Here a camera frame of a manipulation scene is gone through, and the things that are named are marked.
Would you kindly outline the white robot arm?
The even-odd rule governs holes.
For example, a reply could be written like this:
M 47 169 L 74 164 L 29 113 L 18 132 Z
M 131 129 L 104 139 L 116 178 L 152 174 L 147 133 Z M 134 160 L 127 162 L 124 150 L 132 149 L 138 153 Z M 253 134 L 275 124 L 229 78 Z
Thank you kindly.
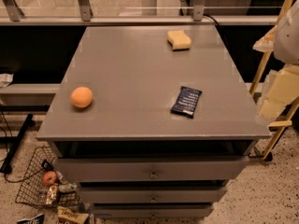
M 299 96 L 299 1 L 253 48 L 272 51 L 277 60 L 285 63 L 278 72 L 270 72 L 269 84 L 258 102 L 257 118 L 263 123 L 271 122 Z

